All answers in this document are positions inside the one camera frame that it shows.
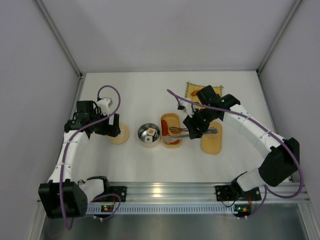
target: metal spatula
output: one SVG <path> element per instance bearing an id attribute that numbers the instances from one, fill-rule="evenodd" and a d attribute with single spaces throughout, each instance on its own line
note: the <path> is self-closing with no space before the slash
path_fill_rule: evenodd
<path id="1" fill-rule="evenodd" d="M 215 129 L 215 127 L 209 127 L 208 130 L 212 130 Z M 178 134 L 178 133 L 182 133 L 182 132 L 188 132 L 188 128 L 181 128 L 181 127 L 176 127 L 176 126 L 171 126 L 169 127 L 169 130 L 171 133 L 173 134 Z"/>
<path id="2" fill-rule="evenodd" d="M 205 133 L 203 133 L 204 135 L 206 134 L 217 134 L 218 133 L 218 130 L 213 127 L 209 130 L 207 130 Z M 181 135 L 181 136 L 163 136 L 163 141 L 165 141 L 166 143 L 170 144 L 170 143 L 173 143 L 177 140 L 180 140 L 180 139 L 183 139 L 183 138 L 187 138 L 189 137 L 189 134 L 184 134 L 184 135 Z"/>

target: cable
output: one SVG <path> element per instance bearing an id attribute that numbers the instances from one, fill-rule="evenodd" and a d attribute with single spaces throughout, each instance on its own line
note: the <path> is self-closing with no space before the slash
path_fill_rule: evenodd
<path id="1" fill-rule="evenodd" d="M 118 194 L 115 194 L 115 193 L 109 193 L 109 194 L 104 194 L 104 195 L 101 195 L 101 196 L 97 196 L 92 200 L 92 202 L 95 201 L 95 200 L 106 198 L 106 197 L 116 197 L 119 200 L 119 204 L 110 215 L 108 215 L 107 217 L 102 218 L 102 220 L 107 220 L 107 219 L 112 218 L 115 215 L 115 213 L 118 211 L 118 209 L 120 207 L 120 204 L 121 204 L 121 197 Z M 75 220 L 75 222 L 77 222 L 78 220 L 81 220 L 81 219 L 84 219 L 84 218 L 90 218 L 90 217 L 92 217 L 92 216 L 91 215 L 85 215 L 85 216 L 83 216 L 81 218 L 77 218 Z M 49 236 L 50 239 L 54 239 L 54 238 L 62 235 L 63 232 L 64 232 L 64 230 L 61 230 L 61 231 L 57 232 L 56 234 L 52 235 L 50 233 L 50 228 L 49 228 L 49 222 L 48 221 L 46 222 L 45 229 L 46 229 L 46 233 L 47 233 L 47 235 Z"/>
<path id="2" fill-rule="evenodd" d="M 83 181 L 82 179 L 80 179 L 80 180 L 78 181 L 78 186 L 79 186 L 79 183 L 80 183 L 80 182 L 82 182 L 83 184 L 86 183 L 85 181 Z"/>
<path id="3" fill-rule="evenodd" d="M 95 102 L 95 101 L 93 101 L 93 104 L 95 105 L 95 108 L 94 108 L 94 110 L 98 110 L 98 113 L 99 113 L 99 106 L 98 106 L 98 104 Z"/>
<path id="4" fill-rule="evenodd" d="M 250 195 L 248 195 L 248 200 L 249 200 L 249 206 L 250 206 L 250 208 L 251 208 L 251 206 L 252 206 L 252 201 L 251 201 L 251 196 L 250 196 Z"/>
<path id="5" fill-rule="evenodd" d="M 194 110 L 194 105 L 191 104 L 191 109 L 192 109 L 192 112 L 194 113 L 196 110 Z"/>
<path id="6" fill-rule="evenodd" d="M 86 128 L 89 128 L 95 124 L 98 124 L 98 123 L 101 123 L 107 119 L 109 119 L 111 116 L 113 116 L 119 109 L 120 107 L 120 103 L 121 103 L 121 97 L 120 97 L 120 93 L 118 92 L 118 90 L 113 87 L 113 86 L 110 86 L 110 85 L 105 85 L 105 86 L 102 86 L 99 91 L 98 91 L 98 94 L 97 94 L 97 97 L 99 98 L 99 94 L 101 92 L 102 89 L 104 88 L 111 88 L 113 89 L 116 94 L 118 95 L 118 105 L 116 106 L 115 110 L 110 113 L 108 116 L 104 117 L 104 118 L 101 118 L 97 121 L 94 121 L 92 123 L 89 123 L 88 125 L 85 125 L 83 127 L 81 127 L 79 130 L 77 130 L 70 138 L 69 138 L 69 141 L 68 143 L 65 145 L 65 148 L 64 148 L 64 151 L 63 151 L 63 156 L 62 156 L 62 164 L 65 163 L 66 161 L 66 156 L 67 156 L 67 151 L 68 151 L 68 148 L 69 148 L 69 144 L 70 142 L 75 138 L 75 136 L 82 132 L 83 130 L 85 130 Z M 67 219 L 67 214 L 66 214 L 66 209 L 65 209 L 65 203 L 64 203 L 64 193 L 63 193 L 63 181 L 64 181 L 64 170 L 65 168 L 61 166 L 61 171 L 60 171 L 60 181 L 59 181 L 59 199 L 60 199 L 60 206 L 61 206 L 61 212 L 62 212 L 62 217 L 63 217 L 63 220 L 64 220 L 64 224 L 65 224 L 65 227 L 67 230 L 71 230 L 73 224 L 74 224 L 74 219 L 72 218 L 71 220 L 71 223 L 69 224 L 68 223 L 68 219 Z"/>
<path id="7" fill-rule="evenodd" d="M 246 216 L 246 218 L 251 218 L 252 216 L 254 216 L 258 211 L 259 209 L 262 207 L 262 205 L 265 203 L 266 199 L 267 199 L 267 185 L 264 185 L 264 197 L 262 199 L 262 202 L 260 203 L 260 205 L 254 210 L 254 212 L 252 212 L 249 216 Z"/>
<path id="8" fill-rule="evenodd" d="M 115 215 L 115 213 L 118 211 L 120 204 L 121 204 L 121 197 L 115 193 L 109 193 L 109 194 L 97 196 L 92 201 L 96 201 L 96 200 L 103 199 L 106 197 L 116 197 L 119 200 L 119 204 L 118 204 L 118 206 L 116 206 L 115 210 L 109 216 L 102 218 L 102 220 L 107 220 L 107 219 L 112 218 Z"/>
<path id="9" fill-rule="evenodd" d="M 278 198 L 282 198 L 282 199 L 292 199 L 296 196 L 298 196 L 301 191 L 302 191 L 302 188 L 304 187 L 304 184 L 305 184 L 305 178 L 304 178 L 304 174 L 302 172 L 302 169 L 298 163 L 298 160 L 296 159 L 295 155 L 291 152 L 291 150 L 288 148 L 288 146 L 283 142 L 281 141 L 280 138 L 278 138 L 276 135 L 274 135 L 272 132 L 269 132 L 269 130 L 267 128 L 265 128 L 263 125 L 261 125 L 259 122 L 257 122 L 256 120 L 254 120 L 253 118 L 251 117 L 248 117 L 247 115 L 244 115 L 242 113 L 239 113 L 239 112 L 236 112 L 236 111 L 231 111 L 231 110 L 227 110 L 227 109 L 223 109 L 223 108 L 219 108 L 219 107 L 214 107 L 214 106 L 207 106 L 207 105 L 203 105 L 203 104 L 199 104 L 199 103 L 196 103 L 196 102 L 193 102 L 193 101 L 190 101 L 188 99 L 185 99 L 181 96 L 178 96 L 176 95 L 173 91 L 171 91 L 170 89 L 167 89 L 167 92 L 170 93 L 172 96 L 175 97 L 175 99 L 177 100 L 178 104 L 179 103 L 179 100 L 182 100 L 182 101 L 185 101 L 189 104 L 193 104 L 193 105 L 196 105 L 196 106 L 199 106 L 199 107 L 202 107 L 202 108 L 207 108 L 207 109 L 211 109 L 211 110 L 216 110 L 216 111 L 221 111 L 221 112 L 225 112 L 225 113 L 230 113 L 230 114 L 234 114 L 234 115 L 238 115 L 242 118 L 247 118 L 249 121 L 251 121 L 252 123 L 254 123 L 255 125 L 257 125 L 259 128 L 261 128 L 262 130 L 264 130 L 266 133 L 268 133 L 271 137 L 273 137 L 278 143 L 280 143 L 284 149 L 289 153 L 290 157 L 292 158 L 294 164 L 296 165 L 296 168 L 299 172 L 299 175 L 300 175 L 300 185 L 299 185 L 299 188 L 298 190 L 292 194 L 292 195 L 288 195 L 288 196 L 283 196 L 283 195 L 279 195 L 275 192 L 273 192 L 272 190 L 270 190 L 267 186 L 265 186 L 265 189 L 268 190 L 271 194 L 275 195 L 276 197 Z"/>
<path id="10" fill-rule="evenodd" d="M 235 204 L 236 200 L 234 200 L 233 203 L 232 203 L 231 205 L 229 205 L 229 206 L 226 205 L 223 201 L 221 201 L 221 202 L 222 202 L 222 204 L 225 205 L 227 208 L 231 208 L 231 207 Z"/>

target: yellow tray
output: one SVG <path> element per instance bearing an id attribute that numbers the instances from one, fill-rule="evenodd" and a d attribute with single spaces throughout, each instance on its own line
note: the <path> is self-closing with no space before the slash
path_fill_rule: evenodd
<path id="1" fill-rule="evenodd" d="M 168 136 L 181 136 L 181 132 L 179 133 L 172 133 L 170 132 L 169 128 L 170 127 L 177 127 L 177 128 L 180 128 L 180 119 L 179 119 L 179 116 L 175 113 L 167 113 L 167 114 L 164 114 L 161 116 L 161 121 L 162 120 L 165 120 L 166 121 L 166 124 L 168 125 Z M 166 147 L 166 148 L 169 148 L 169 149 L 172 149 L 172 148 L 177 148 L 181 145 L 181 142 L 182 140 L 179 140 L 179 143 L 177 144 L 171 144 L 171 143 L 167 143 L 164 141 L 164 138 L 162 136 L 162 142 L 163 142 L 163 145 Z"/>
<path id="2" fill-rule="evenodd" d="M 203 135 L 201 138 L 201 149 L 206 154 L 217 155 L 222 147 L 222 126 L 220 123 L 212 121 L 210 127 L 216 127 L 218 133 Z"/>

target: metal frame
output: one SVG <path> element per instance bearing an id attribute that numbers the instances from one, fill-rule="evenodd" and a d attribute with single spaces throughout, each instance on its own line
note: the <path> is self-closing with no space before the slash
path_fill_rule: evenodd
<path id="1" fill-rule="evenodd" d="M 226 207 L 217 201 L 215 186 L 227 183 L 163 183 L 163 182 L 111 182 L 111 186 L 126 186 L 126 202 L 120 205 L 115 214 L 233 214 L 233 207 Z M 270 189 L 278 194 L 292 195 L 299 183 L 282 183 Z M 265 188 L 260 187 L 261 197 Z M 268 194 L 264 204 L 309 204 L 310 198 L 306 188 L 295 198 L 284 199 Z M 88 205 L 87 215 L 110 214 L 102 212 L 107 202 L 95 202 Z M 247 201 L 236 201 L 237 204 L 248 204 Z"/>
<path id="2" fill-rule="evenodd" d="M 39 10 L 42 18 L 44 19 L 44 21 L 48 25 L 49 29 L 51 30 L 54 38 L 56 39 L 57 43 L 61 47 L 61 50 L 63 51 L 65 57 L 67 58 L 67 60 L 71 64 L 75 74 L 78 76 L 79 79 L 81 79 L 83 74 L 80 72 L 80 69 L 78 68 L 78 66 L 76 64 L 76 61 L 72 57 L 64 39 L 62 38 L 60 32 L 58 31 L 58 29 L 57 29 L 54 21 L 52 20 L 46 6 L 42 2 L 42 0 L 32 0 L 32 1 L 34 2 L 35 6 Z"/>
<path id="3" fill-rule="evenodd" d="M 48 10 L 43 4 L 42 0 L 32 0 L 39 10 L 44 21 L 47 23 L 49 29 L 51 30 L 53 36 L 55 37 L 57 43 L 61 47 L 63 53 L 71 64 L 74 72 L 79 78 L 79 83 L 73 100 L 73 104 L 70 110 L 70 115 L 72 116 L 75 108 L 76 102 L 81 96 L 83 89 L 85 76 L 81 73 L 77 63 L 72 57 L 64 39 L 59 33 L 55 23 L 53 22 Z M 304 0 L 295 0 L 290 11 L 288 12 L 284 22 L 282 23 L 279 31 L 277 32 L 274 40 L 272 41 L 267 53 L 262 59 L 257 71 L 263 95 L 265 97 L 265 102 L 268 107 L 268 112 L 271 116 L 272 124 L 274 129 L 277 131 L 277 125 L 275 124 L 275 119 L 270 110 L 268 97 L 264 91 L 263 85 L 260 80 L 260 75 L 269 61 L 271 55 L 275 51 L 278 43 L 282 39 L 286 29 L 290 25 L 293 17 L 297 13 L 299 7 Z M 174 214 L 184 214 L 184 213 L 233 213 L 230 209 L 223 208 L 220 202 L 216 201 L 216 193 L 214 186 L 223 185 L 225 183 L 139 183 L 139 182 L 126 182 L 121 183 L 121 185 L 127 186 L 127 198 L 126 203 L 122 203 L 121 210 L 118 214 L 170 214 L 170 210 L 165 211 L 155 211 L 163 208 L 175 209 Z M 298 183 L 290 182 L 283 183 L 280 186 L 273 189 L 279 194 L 293 194 L 298 188 Z M 264 195 L 264 189 L 260 188 L 261 195 Z M 246 202 L 236 202 L 235 204 L 242 204 Z M 302 193 L 292 199 L 277 198 L 271 194 L 268 194 L 265 204 L 298 204 L 300 209 L 303 224 L 307 231 L 308 237 L 310 239 L 320 239 L 320 228 L 319 223 L 316 218 L 315 212 L 311 205 L 307 190 L 303 188 Z M 91 204 L 89 207 L 96 207 L 97 204 Z M 198 208 L 204 208 L 204 210 L 192 210 Z M 40 202 L 37 203 L 37 208 L 33 214 L 33 226 L 31 227 L 28 239 L 38 239 L 41 235 L 42 227 L 44 224 L 46 214 L 44 208 Z"/>
<path id="4" fill-rule="evenodd" d="M 282 39 L 284 33 L 286 32 L 288 26 L 290 25 L 293 17 L 296 15 L 298 9 L 300 8 L 301 4 L 303 3 L 304 0 L 295 0 L 289 13 L 285 17 L 283 23 L 281 24 L 280 29 L 278 30 L 277 34 L 275 35 L 274 40 L 272 41 L 268 51 L 264 55 L 262 62 L 260 63 L 258 69 L 257 69 L 257 74 L 258 76 L 261 74 L 262 70 L 266 66 L 268 60 L 270 59 L 272 53 L 275 51 L 277 45 L 279 44 L 280 40 Z"/>

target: gray floor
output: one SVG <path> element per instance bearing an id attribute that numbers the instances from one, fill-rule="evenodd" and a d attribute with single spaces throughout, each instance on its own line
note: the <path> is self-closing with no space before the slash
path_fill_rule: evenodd
<path id="1" fill-rule="evenodd" d="M 67 231 L 63 221 L 45 223 L 42 240 L 304 240 L 296 205 L 266 204 L 248 220 L 221 215 L 116 215 L 101 223 L 79 219 Z"/>

